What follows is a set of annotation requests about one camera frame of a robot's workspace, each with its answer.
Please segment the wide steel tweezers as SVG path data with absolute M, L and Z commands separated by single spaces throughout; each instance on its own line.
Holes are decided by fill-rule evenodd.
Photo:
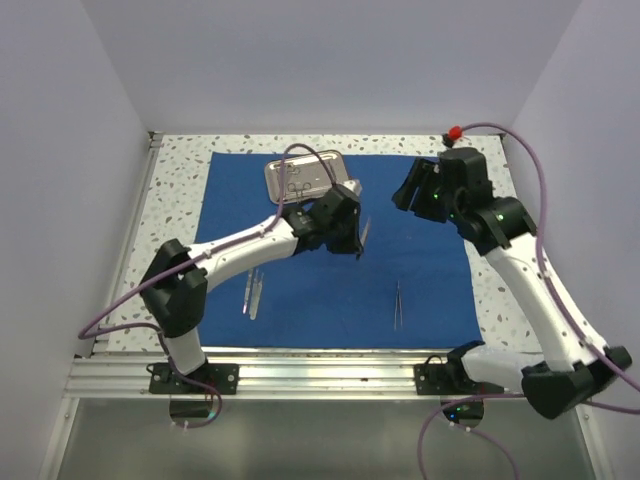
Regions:
M 360 232 L 360 235 L 359 235 L 360 247 L 359 247 L 359 250 L 358 250 L 358 252 L 356 254 L 356 259 L 357 260 L 359 260 L 362 257 L 362 255 L 364 254 L 365 245 L 366 245 L 366 241 L 367 241 L 368 236 L 369 236 L 370 228 L 371 228 L 371 217 L 368 217 L 366 222 L 365 222 L 365 225 L 364 225 L 364 227 L 363 227 L 363 229 L 362 229 L 362 231 Z

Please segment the steel instrument tray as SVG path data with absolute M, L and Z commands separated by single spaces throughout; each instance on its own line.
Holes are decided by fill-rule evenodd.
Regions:
M 350 179 L 344 157 L 341 153 L 336 150 L 326 150 L 321 151 L 319 153 L 319 156 L 322 158 L 329 171 L 331 172 L 331 177 L 337 183 L 342 183 Z M 264 168 L 268 196 L 271 202 L 274 204 L 277 204 L 279 202 L 281 192 L 279 181 L 276 180 L 276 177 L 274 175 L 274 166 L 277 162 L 280 161 L 271 161 L 267 163 Z M 310 182 L 312 184 L 310 198 L 322 197 L 331 188 L 331 180 L 329 179 L 327 172 L 313 154 L 290 157 L 286 160 L 286 162 L 294 162 L 302 166 L 302 173 L 299 177 L 298 182 Z M 287 184 L 284 184 L 284 203 L 295 203 L 289 203 L 285 199 Z

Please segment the steel hemostat clamp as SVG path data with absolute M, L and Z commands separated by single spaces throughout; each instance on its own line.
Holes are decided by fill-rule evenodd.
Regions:
M 287 202 L 300 203 L 310 198 L 312 184 L 310 182 L 289 182 L 286 186 Z

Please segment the thin steel tweezers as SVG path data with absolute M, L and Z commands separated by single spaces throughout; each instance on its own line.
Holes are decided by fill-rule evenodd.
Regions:
M 399 331 L 403 329 L 403 304 L 401 295 L 401 283 L 396 282 L 395 291 L 395 306 L 394 306 L 394 330 Z

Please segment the blue surgical cloth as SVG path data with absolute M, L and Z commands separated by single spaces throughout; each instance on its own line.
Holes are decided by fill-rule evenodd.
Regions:
M 246 274 L 214 288 L 199 325 L 209 347 L 454 348 L 481 336 L 463 240 L 452 224 L 398 210 L 392 196 L 413 158 L 351 155 L 363 187 L 362 257 L 325 248 L 263 264 L 257 318 L 242 314 Z M 403 329 L 394 330 L 396 282 Z

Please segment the steel scissors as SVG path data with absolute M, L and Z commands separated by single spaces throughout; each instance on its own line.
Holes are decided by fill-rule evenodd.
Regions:
M 302 166 L 294 162 L 277 162 L 274 166 L 274 175 L 277 181 L 282 181 L 284 184 L 295 183 L 299 181 L 299 177 L 302 173 Z

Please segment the steel scalpel handle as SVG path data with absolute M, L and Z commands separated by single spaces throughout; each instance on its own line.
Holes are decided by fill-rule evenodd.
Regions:
M 254 268 L 248 270 L 248 276 L 247 276 L 247 281 L 246 281 L 245 290 L 244 290 L 244 297 L 243 297 L 243 307 L 242 307 L 243 315 L 246 315 L 249 309 L 253 283 L 254 283 L 254 272 L 255 272 Z

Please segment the steel forceps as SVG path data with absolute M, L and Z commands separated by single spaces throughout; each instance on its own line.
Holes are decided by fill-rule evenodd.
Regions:
M 261 293 L 263 289 L 264 273 L 260 270 L 255 271 L 253 285 L 251 287 L 251 297 L 249 302 L 249 318 L 255 320 L 257 318 Z

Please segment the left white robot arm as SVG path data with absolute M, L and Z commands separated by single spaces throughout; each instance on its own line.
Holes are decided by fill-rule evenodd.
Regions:
M 363 253 L 361 191 L 359 181 L 348 180 L 308 208 L 283 207 L 236 234 L 190 246 L 177 239 L 161 245 L 142 279 L 140 296 L 160 328 L 175 384 L 193 393 L 207 383 L 198 325 L 211 290 L 252 268 L 322 246 L 332 254 Z

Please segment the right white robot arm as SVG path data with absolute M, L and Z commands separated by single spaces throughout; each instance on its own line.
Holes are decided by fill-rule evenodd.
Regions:
M 515 197 L 494 193 L 485 156 L 472 147 L 414 160 L 392 197 L 394 205 L 426 220 L 451 222 L 507 285 L 532 327 L 539 352 L 494 349 L 471 341 L 451 350 L 445 362 L 425 362 L 418 374 L 458 394 L 481 386 L 521 394 L 546 419 L 605 390 L 632 364 L 623 346 L 611 346 L 592 327 L 554 269 L 536 249 L 537 227 Z

